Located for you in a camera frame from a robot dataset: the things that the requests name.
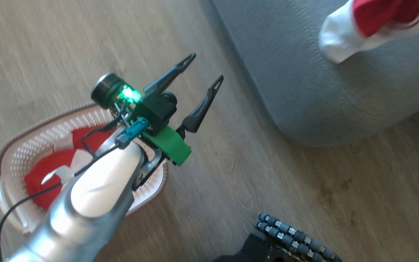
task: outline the black cable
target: black cable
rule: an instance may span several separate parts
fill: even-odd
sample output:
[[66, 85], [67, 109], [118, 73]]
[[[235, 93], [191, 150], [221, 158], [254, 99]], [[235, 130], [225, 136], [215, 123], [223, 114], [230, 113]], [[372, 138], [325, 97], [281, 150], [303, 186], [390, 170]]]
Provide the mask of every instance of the black cable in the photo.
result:
[[122, 118], [122, 114], [124, 113], [124, 111], [126, 110], [126, 108], [127, 108], [127, 101], [123, 101], [123, 106], [122, 106], [122, 108], [121, 108], [121, 110], [119, 111], [119, 113], [117, 114], [117, 116], [113, 119], [113, 121], [111, 121], [111, 122], [109, 122], [108, 124], [106, 124], [105, 126], [103, 126], [103, 127], [99, 127], [99, 128], [95, 128], [95, 129], [92, 129], [92, 130], [90, 130], [87, 134], [85, 134], [85, 136], [83, 136], [82, 138], [81, 138], [81, 140], [80, 141], [82, 141], [82, 144], [83, 144], [83, 146], [85, 147], [85, 149], [88, 151], [88, 153], [90, 153], [90, 155], [92, 155], [93, 157], [96, 157], [96, 154], [95, 154], [95, 152], [93, 152], [91, 149], [90, 149], [90, 147], [87, 145], [87, 143], [85, 142], [85, 139], [87, 138], [87, 137], [89, 137], [89, 136], [91, 136], [92, 134], [94, 134], [94, 133], [96, 133], [96, 132], [106, 132], [106, 131], [109, 131], [109, 130], [111, 130], [111, 129], [113, 129], [114, 127], [115, 127], [115, 125], [119, 122], [119, 121], [121, 121], [121, 118]]
[[[108, 153], [110, 153], [111, 151], [117, 149], [119, 147], [118, 144], [114, 145], [113, 147], [109, 148], [108, 150], [106, 150], [105, 152], [103, 152], [102, 154], [100, 154], [99, 156], [95, 157], [90, 163], [88, 163], [86, 166], [84, 166], [83, 168], [81, 168], [79, 171], [75, 172], [75, 174], [73, 175], [74, 177], [77, 177], [78, 175], [82, 174], [83, 172], [85, 172], [88, 168], [90, 168], [90, 166], [92, 166], [92, 164], [94, 164], [96, 161], [98, 161], [99, 159], [101, 159], [103, 156], [107, 155]], [[28, 197], [23, 198], [21, 201], [17, 202], [16, 204], [14, 204], [7, 212], [6, 214], [3, 216], [3, 218], [1, 219], [0, 222], [0, 262], [3, 262], [3, 254], [2, 254], [2, 250], [1, 250], [1, 233], [2, 233], [2, 229], [3, 229], [3, 225], [4, 222], [6, 221], [6, 219], [9, 217], [9, 215], [11, 214], [11, 212], [13, 212], [18, 206], [20, 206], [22, 203], [33, 199], [37, 196], [40, 196], [46, 192], [49, 192], [55, 188], [57, 188], [58, 186], [62, 185], [62, 183], [57, 183], [52, 187], [49, 187], [47, 189], [44, 189], [40, 192], [37, 192], [36, 194], [30, 195]]]
[[166, 156], [166, 154], [164, 152], [162, 152], [161, 154], [162, 155], [161, 155], [161, 158], [158, 160], [158, 163], [155, 164], [155, 166], [150, 170], [150, 172], [148, 172], [148, 174], [145, 177], [141, 178], [140, 184], [138, 184], [136, 188], [133, 188], [133, 190], [137, 190], [140, 186], [143, 186], [145, 184], [145, 182], [148, 180], [148, 178], [150, 178], [150, 176], [156, 171], [156, 169], [158, 169], [158, 166], [160, 166], [161, 163], [166, 158], [168, 158], [168, 156]]

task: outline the red and white sock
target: red and white sock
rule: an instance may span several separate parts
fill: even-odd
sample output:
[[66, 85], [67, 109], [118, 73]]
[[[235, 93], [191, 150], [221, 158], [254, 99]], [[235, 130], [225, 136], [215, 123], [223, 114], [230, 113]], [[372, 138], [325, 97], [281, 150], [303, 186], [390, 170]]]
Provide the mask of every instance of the red and white sock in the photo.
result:
[[349, 0], [326, 17], [319, 47], [340, 63], [356, 52], [418, 33], [419, 0]]

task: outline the basket handle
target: basket handle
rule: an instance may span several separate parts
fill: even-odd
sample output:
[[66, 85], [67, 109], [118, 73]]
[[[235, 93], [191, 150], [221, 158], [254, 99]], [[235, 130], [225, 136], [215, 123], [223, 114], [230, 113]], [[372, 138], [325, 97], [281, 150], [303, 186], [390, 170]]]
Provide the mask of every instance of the basket handle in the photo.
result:
[[[4, 196], [4, 191], [1, 183], [1, 177], [0, 177], [0, 209], [3, 212], [3, 214], [6, 214], [7, 211], [10, 209], [9, 204], [7, 204], [6, 198]], [[23, 234], [28, 234], [27, 230], [27, 223], [20, 221], [17, 219], [14, 215], [14, 213], [11, 213], [7, 220], [10, 222], [10, 224], [15, 227], [19, 232], [22, 232]]]

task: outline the green led light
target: green led light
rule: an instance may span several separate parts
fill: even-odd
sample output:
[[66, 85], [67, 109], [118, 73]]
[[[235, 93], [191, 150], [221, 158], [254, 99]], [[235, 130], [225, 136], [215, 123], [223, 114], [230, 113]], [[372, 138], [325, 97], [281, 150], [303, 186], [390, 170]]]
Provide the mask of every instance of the green led light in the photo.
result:
[[121, 98], [128, 99], [128, 101], [131, 103], [138, 103], [141, 98], [141, 94], [137, 90], [132, 89], [130, 86], [125, 86], [120, 96]]

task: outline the green 3d-printed part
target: green 3d-printed part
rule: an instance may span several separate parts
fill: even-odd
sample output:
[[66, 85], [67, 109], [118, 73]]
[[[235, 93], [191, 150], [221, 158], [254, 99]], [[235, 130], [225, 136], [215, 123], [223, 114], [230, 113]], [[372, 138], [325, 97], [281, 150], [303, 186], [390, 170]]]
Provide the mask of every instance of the green 3d-printed part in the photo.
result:
[[183, 164], [192, 152], [191, 148], [185, 144], [181, 136], [169, 126], [163, 128], [156, 136], [151, 136], [146, 132], [143, 133], [143, 136], [152, 141], [153, 144], [160, 148], [178, 166]]

